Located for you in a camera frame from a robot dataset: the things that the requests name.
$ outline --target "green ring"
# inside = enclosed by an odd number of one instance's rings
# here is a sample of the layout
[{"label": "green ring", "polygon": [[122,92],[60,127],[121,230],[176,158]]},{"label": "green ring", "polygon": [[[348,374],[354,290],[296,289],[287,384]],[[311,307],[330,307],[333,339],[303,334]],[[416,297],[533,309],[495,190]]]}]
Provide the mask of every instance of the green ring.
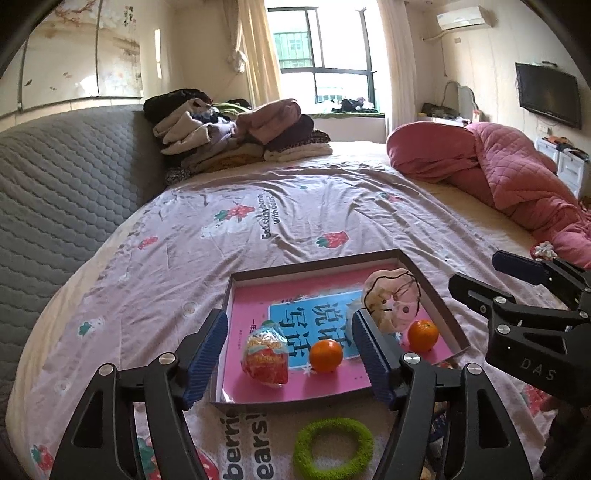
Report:
[{"label": "green ring", "polygon": [[[312,442],[324,430],[337,430],[357,440],[357,452],[346,464],[329,470],[315,467]],[[304,480],[345,480],[363,472],[374,455],[374,437],[363,423],[353,419],[324,419],[300,430],[294,447],[293,462]]]}]

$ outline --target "pink blanket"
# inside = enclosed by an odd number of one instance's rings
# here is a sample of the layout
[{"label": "pink blanket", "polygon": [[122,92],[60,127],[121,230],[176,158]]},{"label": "pink blanket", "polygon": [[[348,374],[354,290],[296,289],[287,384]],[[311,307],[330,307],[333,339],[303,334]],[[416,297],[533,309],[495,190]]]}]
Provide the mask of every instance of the pink blanket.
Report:
[{"label": "pink blanket", "polygon": [[582,211],[556,165],[515,128],[418,122],[390,135],[394,168],[416,180],[447,180],[530,231],[556,253],[591,268],[591,215]]}]

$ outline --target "beige curtain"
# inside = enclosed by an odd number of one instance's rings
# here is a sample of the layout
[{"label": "beige curtain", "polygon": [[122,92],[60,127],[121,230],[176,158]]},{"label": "beige curtain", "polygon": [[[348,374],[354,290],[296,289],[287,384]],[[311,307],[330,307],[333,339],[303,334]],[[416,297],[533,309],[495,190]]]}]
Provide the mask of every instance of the beige curtain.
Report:
[{"label": "beige curtain", "polygon": [[242,23],[238,15],[238,2],[236,0],[222,0],[223,12],[228,25],[228,40],[232,51],[228,55],[228,63],[236,73],[244,73],[246,67],[246,54],[241,50]]},{"label": "beige curtain", "polygon": [[281,97],[281,70],[264,0],[238,0],[251,101],[260,106]]},{"label": "beige curtain", "polygon": [[404,0],[377,0],[390,73],[390,101],[382,108],[387,132],[417,119],[417,66]]}]

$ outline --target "blue gripper pad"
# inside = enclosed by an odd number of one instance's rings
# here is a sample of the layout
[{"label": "blue gripper pad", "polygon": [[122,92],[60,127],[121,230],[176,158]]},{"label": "blue gripper pad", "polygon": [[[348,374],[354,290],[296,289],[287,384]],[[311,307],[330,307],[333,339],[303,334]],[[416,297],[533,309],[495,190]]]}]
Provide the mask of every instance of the blue gripper pad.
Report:
[{"label": "blue gripper pad", "polygon": [[353,315],[351,330],[353,333],[353,340],[355,341],[361,360],[363,360],[365,371],[371,382],[374,396],[390,407],[396,399],[389,386],[390,369],[388,368],[387,362],[382,356],[382,353],[376,346],[374,339],[368,330],[368,326],[359,312],[356,312]]},{"label": "blue gripper pad", "polygon": [[212,310],[199,331],[193,335],[197,336],[197,348],[193,359],[185,367],[187,384],[183,393],[183,410],[189,410],[195,402],[203,398],[228,336],[228,317],[226,313],[218,309]]},{"label": "blue gripper pad", "polygon": [[497,272],[519,278],[531,285],[548,280],[548,272],[541,262],[499,250],[492,256],[492,266]]}]

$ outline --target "orange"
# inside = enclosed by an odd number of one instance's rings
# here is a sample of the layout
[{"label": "orange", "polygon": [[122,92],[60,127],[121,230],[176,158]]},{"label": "orange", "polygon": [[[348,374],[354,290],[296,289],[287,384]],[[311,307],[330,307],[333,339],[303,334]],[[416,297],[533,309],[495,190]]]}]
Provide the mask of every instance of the orange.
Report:
[{"label": "orange", "polygon": [[308,361],[320,374],[334,372],[343,361],[343,347],[334,340],[321,340],[312,345]]},{"label": "orange", "polygon": [[431,320],[419,320],[410,326],[407,338],[412,351],[425,353],[437,343],[439,330]]}]

